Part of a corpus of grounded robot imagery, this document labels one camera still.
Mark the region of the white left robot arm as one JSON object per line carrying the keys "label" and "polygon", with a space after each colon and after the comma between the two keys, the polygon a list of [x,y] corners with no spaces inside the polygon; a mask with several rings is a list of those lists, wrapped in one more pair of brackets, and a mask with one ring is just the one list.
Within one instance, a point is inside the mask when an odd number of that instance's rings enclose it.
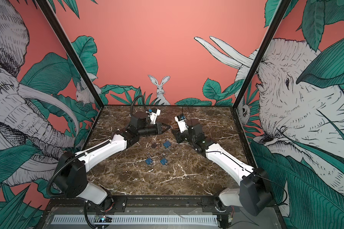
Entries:
{"label": "white left robot arm", "polygon": [[47,195],[80,198],[102,205],[105,209],[111,208],[112,195],[106,189],[89,182],[87,172],[110,156],[133,146],[141,136],[162,134],[162,123],[156,121],[160,113],[156,108],[136,112],[131,115],[130,123],[116,131],[110,139],[76,154],[64,153],[48,182]]}

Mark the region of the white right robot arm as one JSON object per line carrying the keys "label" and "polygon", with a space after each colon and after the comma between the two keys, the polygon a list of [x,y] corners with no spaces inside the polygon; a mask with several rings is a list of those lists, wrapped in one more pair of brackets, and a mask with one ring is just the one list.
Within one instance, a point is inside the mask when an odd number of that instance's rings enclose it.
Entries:
{"label": "white right robot arm", "polygon": [[175,117],[179,129],[173,129],[177,143],[187,142],[197,153],[213,161],[227,172],[239,185],[238,189],[226,188],[218,195],[218,204],[223,207],[243,207],[252,216],[257,216],[274,200],[267,172],[253,168],[228,153],[214,139],[203,132],[196,118]]}

